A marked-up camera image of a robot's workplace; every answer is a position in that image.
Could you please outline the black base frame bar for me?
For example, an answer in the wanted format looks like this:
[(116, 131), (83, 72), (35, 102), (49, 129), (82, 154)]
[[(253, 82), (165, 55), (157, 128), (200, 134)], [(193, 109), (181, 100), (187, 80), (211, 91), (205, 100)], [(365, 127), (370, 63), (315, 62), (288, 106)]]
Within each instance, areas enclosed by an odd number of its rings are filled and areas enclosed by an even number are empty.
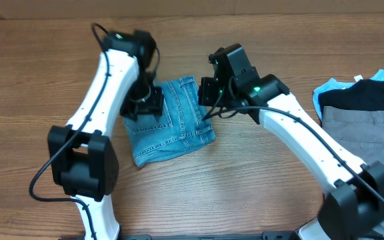
[(123, 235), (120, 240), (300, 240), (294, 231), (264, 231), (260, 234), (228, 234), (228, 235), (176, 235), (151, 236)]

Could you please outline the black folded garment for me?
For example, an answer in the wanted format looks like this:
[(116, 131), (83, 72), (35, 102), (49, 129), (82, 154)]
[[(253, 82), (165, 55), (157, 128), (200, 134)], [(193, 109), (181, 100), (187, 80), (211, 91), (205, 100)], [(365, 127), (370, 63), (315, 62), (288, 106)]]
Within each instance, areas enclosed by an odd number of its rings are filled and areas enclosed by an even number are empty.
[(344, 110), (384, 111), (384, 81), (360, 80), (346, 89), (319, 94), (320, 110), (335, 107)]

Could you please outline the light blue folded garment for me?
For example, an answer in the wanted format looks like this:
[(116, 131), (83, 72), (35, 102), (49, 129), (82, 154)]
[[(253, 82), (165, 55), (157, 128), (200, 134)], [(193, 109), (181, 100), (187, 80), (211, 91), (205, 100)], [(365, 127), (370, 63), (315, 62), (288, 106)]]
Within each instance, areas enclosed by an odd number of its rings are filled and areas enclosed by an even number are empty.
[[(330, 80), (328, 80), (326, 83), (322, 84), (321, 86), (313, 90), (312, 101), (313, 101), (316, 114), (320, 120), (322, 120), (323, 118), (323, 111), (321, 110), (321, 106), (319, 103), (319, 95), (331, 90), (348, 89), (352, 87), (354, 84), (356, 84), (357, 82), (359, 82), (360, 80), (362, 80), (363, 77), (361, 75), (357, 75), (357, 76), (354, 76), (354, 79), (355, 79), (355, 82), (340, 82), (334, 78), (330, 78)], [(378, 72), (376, 72), (376, 74), (372, 76), (370, 80), (384, 81), (384, 69), (378, 70)]]

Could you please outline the grey folded trousers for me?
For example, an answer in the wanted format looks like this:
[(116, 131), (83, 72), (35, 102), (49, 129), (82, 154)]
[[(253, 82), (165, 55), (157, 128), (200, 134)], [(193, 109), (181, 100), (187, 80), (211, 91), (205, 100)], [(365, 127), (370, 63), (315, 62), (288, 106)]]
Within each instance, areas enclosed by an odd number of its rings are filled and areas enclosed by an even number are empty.
[(323, 129), (366, 164), (384, 164), (384, 111), (356, 111), (326, 107)]

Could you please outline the light blue denim jeans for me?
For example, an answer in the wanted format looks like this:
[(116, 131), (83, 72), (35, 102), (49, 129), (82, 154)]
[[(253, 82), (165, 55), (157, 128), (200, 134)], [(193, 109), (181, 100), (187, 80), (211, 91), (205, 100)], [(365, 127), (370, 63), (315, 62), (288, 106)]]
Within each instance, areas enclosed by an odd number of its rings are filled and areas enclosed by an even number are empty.
[(207, 110), (198, 104), (194, 76), (160, 82), (159, 86), (164, 95), (162, 116), (123, 119), (138, 167), (191, 153), (216, 139), (211, 121), (202, 120)]

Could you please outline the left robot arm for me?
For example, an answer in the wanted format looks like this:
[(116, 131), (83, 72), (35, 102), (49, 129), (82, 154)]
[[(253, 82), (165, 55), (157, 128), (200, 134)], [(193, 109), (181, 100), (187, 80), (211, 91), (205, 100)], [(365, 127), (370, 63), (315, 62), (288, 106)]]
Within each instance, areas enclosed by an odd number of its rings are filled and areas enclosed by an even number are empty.
[(108, 31), (97, 41), (101, 53), (91, 86), (66, 125), (51, 128), (47, 142), (53, 180), (76, 203), (84, 239), (121, 239), (111, 199), (119, 174), (111, 136), (120, 115), (134, 121), (162, 116), (162, 89), (153, 84), (156, 72), (146, 70), (157, 44), (140, 30)]

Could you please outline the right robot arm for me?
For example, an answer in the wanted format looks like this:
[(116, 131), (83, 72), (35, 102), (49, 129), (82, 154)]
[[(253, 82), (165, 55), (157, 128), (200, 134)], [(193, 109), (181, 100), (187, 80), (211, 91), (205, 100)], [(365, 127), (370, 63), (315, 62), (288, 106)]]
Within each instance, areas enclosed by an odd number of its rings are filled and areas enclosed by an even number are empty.
[(384, 165), (368, 165), (338, 144), (276, 76), (204, 77), (198, 95), (200, 105), (248, 114), (316, 178), (325, 200), (317, 216), (296, 230), (297, 239), (378, 238), (374, 228), (384, 221)]

